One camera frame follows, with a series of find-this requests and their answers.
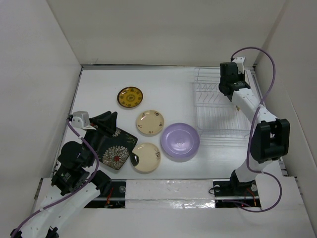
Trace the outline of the yellow woven square plate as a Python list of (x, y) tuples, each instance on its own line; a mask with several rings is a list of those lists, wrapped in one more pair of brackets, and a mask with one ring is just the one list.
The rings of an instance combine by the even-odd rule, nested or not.
[(248, 75), (247, 75), (247, 70), (246, 70), (246, 69), (244, 70), (244, 78), (245, 78), (245, 82), (246, 82), (248, 85), (250, 85), (249, 79), (248, 79)]

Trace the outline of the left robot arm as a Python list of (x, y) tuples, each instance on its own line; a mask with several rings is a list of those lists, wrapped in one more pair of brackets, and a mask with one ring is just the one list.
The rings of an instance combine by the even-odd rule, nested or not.
[[(58, 157), (60, 167), (52, 177), (50, 189), (39, 209), (13, 229), (12, 238), (58, 238), (88, 203), (109, 194), (111, 179), (99, 170), (96, 136), (114, 135), (116, 120), (116, 112), (94, 118), (83, 111), (69, 115), (66, 124), (82, 142), (63, 145)], [(87, 141), (77, 132), (78, 128), (93, 132), (95, 137)]]

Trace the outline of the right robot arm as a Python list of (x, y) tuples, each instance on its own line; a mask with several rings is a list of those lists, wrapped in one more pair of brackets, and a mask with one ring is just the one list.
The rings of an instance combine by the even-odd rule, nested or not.
[(229, 182), (230, 192), (240, 195), (267, 165), (288, 153), (290, 123), (278, 119), (261, 104), (245, 80), (241, 62), (220, 64), (218, 88), (251, 123), (247, 159), (232, 172)]

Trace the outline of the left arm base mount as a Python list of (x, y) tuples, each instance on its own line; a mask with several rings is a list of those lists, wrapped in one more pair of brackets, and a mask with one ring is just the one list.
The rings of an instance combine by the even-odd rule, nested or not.
[(112, 181), (109, 191), (89, 202), (87, 209), (120, 209), (125, 208), (126, 180), (115, 179)]

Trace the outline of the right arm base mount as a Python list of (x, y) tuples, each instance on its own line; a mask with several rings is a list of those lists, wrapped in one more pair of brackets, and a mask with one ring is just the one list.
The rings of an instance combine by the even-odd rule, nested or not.
[(255, 181), (247, 186), (234, 188), (229, 180), (214, 180), (208, 192), (214, 196), (216, 208), (261, 207)]

